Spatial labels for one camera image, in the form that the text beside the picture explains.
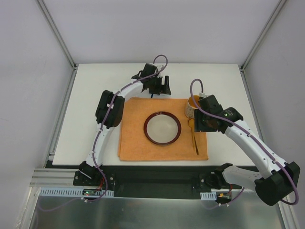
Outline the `aluminium frame post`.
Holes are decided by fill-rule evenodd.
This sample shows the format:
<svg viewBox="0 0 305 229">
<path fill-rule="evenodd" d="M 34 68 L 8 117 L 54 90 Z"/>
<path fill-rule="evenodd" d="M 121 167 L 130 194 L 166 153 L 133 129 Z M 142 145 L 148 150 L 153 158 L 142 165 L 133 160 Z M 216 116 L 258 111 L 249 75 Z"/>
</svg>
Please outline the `aluminium frame post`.
<svg viewBox="0 0 305 229">
<path fill-rule="evenodd" d="M 46 3 L 44 0 L 35 0 L 35 2 L 37 3 L 39 9 L 41 10 L 48 26 L 50 27 L 53 35 L 55 36 L 56 41 L 59 44 L 59 47 L 61 48 L 65 58 L 67 59 L 69 65 L 72 67 L 72 69 L 75 69 L 77 64 L 75 63 Z"/>
<path fill-rule="evenodd" d="M 245 61 L 240 66 L 241 72 L 244 72 L 247 66 L 249 65 L 250 61 L 253 59 L 254 55 L 258 51 L 260 45 L 264 41 L 265 37 L 267 36 L 268 32 L 270 31 L 271 27 L 273 26 L 274 22 L 278 18 L 279 14 L 283 10 L 284 6 L 288 3 L 288 0 L 279 0 L 276 4 L 276 7 L 273 9 L 271 15 L 269 16 L 268 20 L 266 21 L 264 27 L 262 28 L 261 32 L 259 33 L 257 39 L 255 40 L 253 46 L 251 47 Z"/>
</svg>

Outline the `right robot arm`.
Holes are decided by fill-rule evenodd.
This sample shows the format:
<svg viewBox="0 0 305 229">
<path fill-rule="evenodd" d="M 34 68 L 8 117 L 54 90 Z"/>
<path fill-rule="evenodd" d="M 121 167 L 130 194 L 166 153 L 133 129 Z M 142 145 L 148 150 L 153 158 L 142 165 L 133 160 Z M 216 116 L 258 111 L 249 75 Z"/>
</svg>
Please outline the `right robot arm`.
<svg viewBox="0 0 305 229">
<path fill-rule="evenodd" d="M 253 190 L 267 205 L 279 201 L 296 205 L 299 202 L 297 183 L 300 167 L 287 163 L 252 132 L 243 116 L 233 107 L 223 109 L 214 95 L 199 94 L 194 111 L 196 132 L 220 132 L 234 141 L 251 159 L 257 172 L 242 169 L 231 163 L 218 167 L 205 178 L 212 188 L 230 184 Z"/>
</svg>

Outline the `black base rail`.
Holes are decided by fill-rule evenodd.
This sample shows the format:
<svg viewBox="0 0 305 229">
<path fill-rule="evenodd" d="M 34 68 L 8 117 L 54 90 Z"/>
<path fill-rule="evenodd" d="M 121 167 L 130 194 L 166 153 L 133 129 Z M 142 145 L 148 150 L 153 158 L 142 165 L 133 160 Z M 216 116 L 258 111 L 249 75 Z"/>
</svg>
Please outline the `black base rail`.
<svg viewBox="0 0 305 229">
<path fill-rule="evenodd" d="M 210 192 L 204 180 L 215 166 L 101 166 L 81 165 L 74 186 L 108 189 L 121 198 L 200 199 Z"/>
</svg>

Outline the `left aluminium frame post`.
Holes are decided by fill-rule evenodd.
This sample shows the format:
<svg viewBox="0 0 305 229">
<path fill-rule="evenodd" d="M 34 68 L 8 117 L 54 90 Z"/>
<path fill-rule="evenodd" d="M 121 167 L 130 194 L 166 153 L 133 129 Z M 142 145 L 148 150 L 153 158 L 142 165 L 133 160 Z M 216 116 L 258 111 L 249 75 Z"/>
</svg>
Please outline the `left aluminium frame post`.
<svg viewBox="0 0 305 229">
<path fill-rule="evenodd" d="M 59 44 L 59 47 L 61 48 L 65 58 L 67 59 L 69 65 L 72 67 L 72 69 L 75 69 L 77 64 L 75 63 L 46 3 L 44 0 L 35 0 L 35 2 L 37 3 L 39 9 L 41 10 L 48 26 L 50 27 L 53 35 L 55 36 L 56 41 Z"/>
</svg>

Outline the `aluminium front rail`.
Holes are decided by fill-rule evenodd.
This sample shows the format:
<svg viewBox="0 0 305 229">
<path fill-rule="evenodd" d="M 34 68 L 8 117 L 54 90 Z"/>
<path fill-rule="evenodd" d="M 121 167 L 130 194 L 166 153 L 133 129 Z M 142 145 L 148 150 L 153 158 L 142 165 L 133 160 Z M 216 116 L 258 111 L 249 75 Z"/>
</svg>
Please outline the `aluminium front rail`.
<svg viewBox="0 0 305 229">
<path fill-rule="evenodd" d="M 76 169 L 37 168 L 34 170 L 30 187 L 71 187 Z"/>
</svg>

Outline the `gold spoon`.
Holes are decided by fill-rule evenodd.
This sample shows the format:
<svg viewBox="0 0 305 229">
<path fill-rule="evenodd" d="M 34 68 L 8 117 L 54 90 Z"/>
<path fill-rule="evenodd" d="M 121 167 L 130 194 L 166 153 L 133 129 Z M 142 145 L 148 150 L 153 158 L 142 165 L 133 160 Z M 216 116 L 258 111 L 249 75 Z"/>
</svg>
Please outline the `gold spoon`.
<svg viewBox="0 0 305 229">
<path fill-rule="evenodd" d="M 194 148 L 194 150 L 196 150 L 196 142 L 195 142 L 195 135 L 194 135 L 194 119 L 188 120 L 188 126 L 190 127 L 191 133 L 192 133 L 193 148 Z"/>
<path fill-rule="evenodd" d="M 196 153 L 197 153 L 197 155 L 199 155 L 199 150 L 198 150 L 198 146 L 197 146 L 197 142 L 196 142 L 196 138 L 195 138 L 194 133 L 193 133 L 193 143 L 194 143 L 194 146 L 195 146 Z"/>
</svg>

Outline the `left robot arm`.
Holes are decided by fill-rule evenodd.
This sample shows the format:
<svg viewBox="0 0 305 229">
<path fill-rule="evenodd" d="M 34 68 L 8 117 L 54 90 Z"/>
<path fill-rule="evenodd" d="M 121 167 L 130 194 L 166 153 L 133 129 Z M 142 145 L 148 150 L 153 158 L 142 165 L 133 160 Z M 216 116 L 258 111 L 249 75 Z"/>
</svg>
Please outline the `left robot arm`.
<svg viewBox="0 0 305 229">
<path fill-rule="evenodd" d="M 150 94 L 170 95 L 169 76 L 165 77 L 165 84 L 162 84 L 160 76 L 166 67 L 167 64 L 157 67 L 154 63 L 146 63 L 120 90 L 102 92 L 95 112 L 97 134 L 90 153 L 75 172 L 73 185 L 98 186 L 106 182 L 106 176 L 101 171 L 102 155 L 112 132 L 122 120 L 125 103 L 147 89 Z"/>
</svg>

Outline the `right aluminium frame post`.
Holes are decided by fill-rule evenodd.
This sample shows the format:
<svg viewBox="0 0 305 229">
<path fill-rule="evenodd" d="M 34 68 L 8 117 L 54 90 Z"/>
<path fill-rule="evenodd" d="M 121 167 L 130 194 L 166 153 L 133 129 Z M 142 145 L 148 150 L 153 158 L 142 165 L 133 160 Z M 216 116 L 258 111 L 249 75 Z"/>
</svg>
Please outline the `right aluminium frame post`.
<svg viewBox="0 0 305 229">
<path fill-rule="evenodd" d="M 259 33 L 257 39 L 255 40 L 253 46 L 251 47 L 245 61 L 240 66 L 241 72 L 244 72 L 247 66 L 249 65 L 250 61 L 253 59 L 254 55 L 258 51 L 260 45 L 264 41 L 265 37 L 267 36 L 268 32 L 270 31 L 271 27 L 273 26 L 274 22 L 278 18 L 279 14 L 283 10 L 284 6 L 288 3 L 288 0 L 279 0 L 276 4 L 276 7 L 273 9 L 271 15 L 269 16 L 268 20 L 266 21 L 264 27 L 262 28 L 261 32 Z"/>
</svg>

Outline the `orange cloth placemat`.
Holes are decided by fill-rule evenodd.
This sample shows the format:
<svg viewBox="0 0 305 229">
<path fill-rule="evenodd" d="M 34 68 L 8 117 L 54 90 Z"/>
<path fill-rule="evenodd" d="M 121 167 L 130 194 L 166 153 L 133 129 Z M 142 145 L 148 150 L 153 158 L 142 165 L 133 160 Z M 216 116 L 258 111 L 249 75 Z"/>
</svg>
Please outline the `orange cloth placemat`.
<svg viewBox="0 0 305 229">
<path fill-rule="evenodd" d="M 119 158 L 122 161 L 208 160 L 206 133 L 195 133 L 199 155 L 193 148 L 192 133 L 184 114 L 187 99 L 132 98 L 124 105 Z M 150 142 L 143 131 L 146 118 L 155 112 L 175 115 L 182 126 L 180 137 L 171 145 Z"/>
</svg>

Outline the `red rimmed plate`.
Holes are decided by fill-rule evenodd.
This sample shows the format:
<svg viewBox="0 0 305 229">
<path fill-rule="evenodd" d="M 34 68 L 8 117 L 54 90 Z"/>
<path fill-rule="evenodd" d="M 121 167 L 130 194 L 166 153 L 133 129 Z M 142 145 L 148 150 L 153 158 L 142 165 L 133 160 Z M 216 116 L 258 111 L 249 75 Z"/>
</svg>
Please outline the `red rimmed plate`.
<svg viewBox="0 0 305 229">
<path fill-rule="evenodd" d="M 172 113 L 158 111 L 146 118 L 143 131 L 146 138 L 153 144 L 167 146 L 180 137 L 182 126 L 179 119 Z"/>
</svg>

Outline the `white floral mug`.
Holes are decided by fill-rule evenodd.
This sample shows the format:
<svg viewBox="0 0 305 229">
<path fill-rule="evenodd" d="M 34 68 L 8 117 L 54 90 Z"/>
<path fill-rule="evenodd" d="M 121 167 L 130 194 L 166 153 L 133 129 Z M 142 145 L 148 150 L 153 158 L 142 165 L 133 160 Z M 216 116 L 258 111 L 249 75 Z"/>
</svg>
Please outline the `white floral mug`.
<svg viewBox="0 0 305 229">
<path fill-rule="evenodd" d="M 200 96 L 194 95 L 193 97 L 195 102 L 193 101 L 192 97 L 189 97 L 184 110 L 185 116 L 189 119 L 194 119 L 194 111 L 197 109 L 196 105 L 199 105 Z"/>
</svg>

